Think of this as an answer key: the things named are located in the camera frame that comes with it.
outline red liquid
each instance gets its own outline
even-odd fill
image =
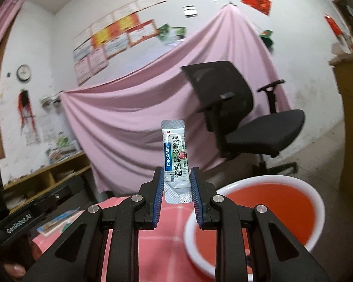
[[[283,222],[294,236],[305,245],[313,231],[315,212],[309,198],[284,184],[257,184],[227,195],[236,204],[253,208],[264,204]],[[245,249],[249,248],[245,229]],[[197,248],[204,259],[216,264],[216,231],[202,231],[196,227]]]

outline white wall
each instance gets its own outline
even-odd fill
[[[52,69],[56,90],[77,87],[73,68],[73,38],[93,22],[134,0],[72,0],[56,15],[52,33]],[[239,8],[261,29],[274,31],[273,59],[294,108],[306,113],[306,125],[288,156],[319,138],[342,117],[341,97],[328,60],[336,40],[324,19],[327,13],[343,27],[329,0],[272,0],[270,16],[243,5],[240,0],[168,0],[139,13],[141,21],[155,19],[157,26],[186,26],[188,34],[204,26],[228,1]],[[198,17],[185,18],[182,7],[195,5]],[[159,50],[157,38],[115,56],[108,68],[90,79],[86,85],[102,82],[123,74],[128,62],[140,59],[146,52]]]
[[[22,88],[29,91],[30,102],[36,122],[48,115],[39,103],[41,97],[55,94],[51,75],[51,26],[53,15],[40,6],[25,2],[18,13],[4,53],[0,77],[0,126],[6,158],[0,160],[3,184],[9,177],[28,174],[47,164],[45,155],[48,144],[26,146],[21,135],[21,120],[17,109],[18,94]],[[21,83],[16,77],[20,65],[27,64],[32,71],[28,83]],[[58,132],[60,122],[51,110],[51,120]]]

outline metal screw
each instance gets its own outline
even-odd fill
[[[139,201],[142,201],[143,200],[143,196],[140,195],[140,194],[135,194],[131,197],[132,201],[134,202],[139,202]]]
[[[213,200],[214,200],[215,202],[217,202],[217,203],[221,203],[221,202],[224,201],[224,197],[221,196],[221,195],[214,195],[214,196],[213,196]]]
[[[256,207],[256,210],[260,213],[265,213],[265,212],[267,212],[268,209],[265,205],[260,204]]]
[[[89,208],[88,208],[88,212],[89,213],[95,213],[99,210],[99,207],[96,205],[96,204],[93,204],[91,205]]]

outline mesh chair back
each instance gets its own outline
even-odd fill
[[[225,135],[237,129],[239,122],[253,109],[253,95],[249,85],[229,61],[200,63],[182,67],[192,83],[202,106],[233,92],[235,96],[222,104],[218,116],[220,133]],[[205,113],[207,128],[212,130],[212,114]]]

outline pink tablecloth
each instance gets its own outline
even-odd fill
[[[108,208],[119,204],[124,198],[111,198],[99,205]],[[198,270],[185,251],[183,230],[193,204],[168,204],[163,200],[160,222],[154,231],[139,231],[140,282],[212,282]],[[34,242],[44,252],[60,236],[60,229],[49,237],[38,235]]]

